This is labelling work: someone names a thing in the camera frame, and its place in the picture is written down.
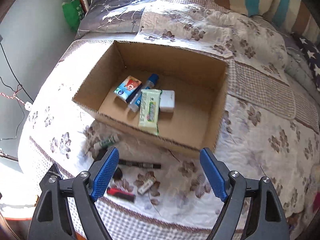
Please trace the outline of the black marker pen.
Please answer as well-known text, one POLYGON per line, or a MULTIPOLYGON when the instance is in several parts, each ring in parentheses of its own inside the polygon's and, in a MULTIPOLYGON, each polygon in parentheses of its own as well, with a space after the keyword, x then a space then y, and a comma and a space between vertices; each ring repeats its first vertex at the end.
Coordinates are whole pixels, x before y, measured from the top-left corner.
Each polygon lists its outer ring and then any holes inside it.
POLYGON ((125 166, 139 167, 139 168, 151 168, 151 169, 161 169, 162 167, 161 164, 145 163, 140 161, 129 161, 124 159, 119 159, 118 164, 125 165, 125 166))

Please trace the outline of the green white tube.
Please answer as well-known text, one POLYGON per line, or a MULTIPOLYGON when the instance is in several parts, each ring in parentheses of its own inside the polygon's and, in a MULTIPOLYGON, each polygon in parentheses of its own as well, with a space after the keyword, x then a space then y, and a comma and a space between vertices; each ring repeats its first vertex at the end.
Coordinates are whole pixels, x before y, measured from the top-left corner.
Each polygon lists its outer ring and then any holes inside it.
POLYGON ((104 148, 108 148, 119 141, 120 141, 120 135, 119 134, 112 134, 108 138, 106 138, 105 140, 102 140, 102 141, 95 143, 94 149, 101 150, 104 148))

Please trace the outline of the green wet wipes pack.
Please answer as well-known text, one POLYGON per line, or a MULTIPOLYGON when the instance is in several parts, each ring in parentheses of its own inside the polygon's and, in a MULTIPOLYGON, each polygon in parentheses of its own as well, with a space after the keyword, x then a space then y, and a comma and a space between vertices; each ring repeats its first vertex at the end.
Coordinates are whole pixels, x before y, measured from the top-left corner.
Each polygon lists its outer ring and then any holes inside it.
POLYGON ((140 103, 138 127, 158 135, 158 115, 161 90, 143 89, 140 103))

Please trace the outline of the blue red tissue pack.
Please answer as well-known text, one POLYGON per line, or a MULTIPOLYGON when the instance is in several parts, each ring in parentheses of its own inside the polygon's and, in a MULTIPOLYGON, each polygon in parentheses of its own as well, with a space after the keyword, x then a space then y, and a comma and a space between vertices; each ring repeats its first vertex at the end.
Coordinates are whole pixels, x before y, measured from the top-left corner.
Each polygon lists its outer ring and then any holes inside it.
POLYGON ((115 90, 114 94, 122 101, 129 103, 142 86, 142 82, 132 76, 128 76, 115 90))

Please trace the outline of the white square box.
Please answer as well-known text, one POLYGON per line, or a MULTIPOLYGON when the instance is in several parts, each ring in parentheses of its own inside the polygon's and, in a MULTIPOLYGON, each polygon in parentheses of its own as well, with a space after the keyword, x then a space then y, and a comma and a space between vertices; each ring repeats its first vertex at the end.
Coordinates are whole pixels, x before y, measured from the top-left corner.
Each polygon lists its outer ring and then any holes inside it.
POLYGON ((162 90, 159 102, 161 112, 172 113, 175 109, 175 92, 173 90, 162 90))

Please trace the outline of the brown cardboard box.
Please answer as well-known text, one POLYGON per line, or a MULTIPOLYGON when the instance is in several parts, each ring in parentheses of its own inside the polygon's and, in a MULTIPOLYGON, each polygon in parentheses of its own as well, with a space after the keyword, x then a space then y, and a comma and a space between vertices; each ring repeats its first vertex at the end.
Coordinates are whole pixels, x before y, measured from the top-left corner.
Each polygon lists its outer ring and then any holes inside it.
POLYGON ((73 101, 96 120, 139 139, 197 157, 219 138, 227 90, 227 63, 212 56, 160 44, 113 41, 90 71, 73 101), (156 89, 172 90, 175 107, 159 114, 158 134, 138 126, 139 115, 114 90, 129 76, 144 82, 152 74, 156 89))

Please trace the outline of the grey star pattern pillow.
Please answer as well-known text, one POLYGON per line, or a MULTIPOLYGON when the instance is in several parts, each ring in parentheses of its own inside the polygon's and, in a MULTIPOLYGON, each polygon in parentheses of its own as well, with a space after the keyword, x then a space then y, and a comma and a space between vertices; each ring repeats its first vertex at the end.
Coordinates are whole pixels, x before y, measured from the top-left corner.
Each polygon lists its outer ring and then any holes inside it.
POLYGON ((76 39, 89 33, 137 33, 145 7, 156 0, 91 0, 76 39))

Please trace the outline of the green shopping bag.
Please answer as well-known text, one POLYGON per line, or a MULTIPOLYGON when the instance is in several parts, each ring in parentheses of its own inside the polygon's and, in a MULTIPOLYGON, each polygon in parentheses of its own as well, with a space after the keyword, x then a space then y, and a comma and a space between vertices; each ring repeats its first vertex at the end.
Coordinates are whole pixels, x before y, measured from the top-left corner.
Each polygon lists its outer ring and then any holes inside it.
POLYGON ((62 3, 62 11, 65 20, 74 32, 78 30, 81 20, 85 16, 80 0, 68 0, 62 3))

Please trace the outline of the navy star pillow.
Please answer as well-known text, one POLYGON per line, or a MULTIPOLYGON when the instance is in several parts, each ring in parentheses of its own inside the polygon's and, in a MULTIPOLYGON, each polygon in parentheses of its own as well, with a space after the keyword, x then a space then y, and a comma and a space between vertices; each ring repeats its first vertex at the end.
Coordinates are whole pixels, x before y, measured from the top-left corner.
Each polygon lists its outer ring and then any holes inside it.
POLYGON ((292 33, 291 35, 305 56, 309 69, 311 70, 316 89, 319 91, 320 61, 318 48, 310 40, 298 33, 292 33))

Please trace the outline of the wall power socket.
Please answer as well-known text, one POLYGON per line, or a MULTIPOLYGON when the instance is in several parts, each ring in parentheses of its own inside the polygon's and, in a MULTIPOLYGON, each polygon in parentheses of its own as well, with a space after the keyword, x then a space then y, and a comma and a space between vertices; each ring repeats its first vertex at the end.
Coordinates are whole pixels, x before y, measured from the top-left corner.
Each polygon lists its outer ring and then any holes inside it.
POLYGON ((30 103, 29 101, 27 101, 27 102, 24 104, 24 108, 25 108, 26 111, 31 111, 32 106, 33 106, 33 104, 30 103))

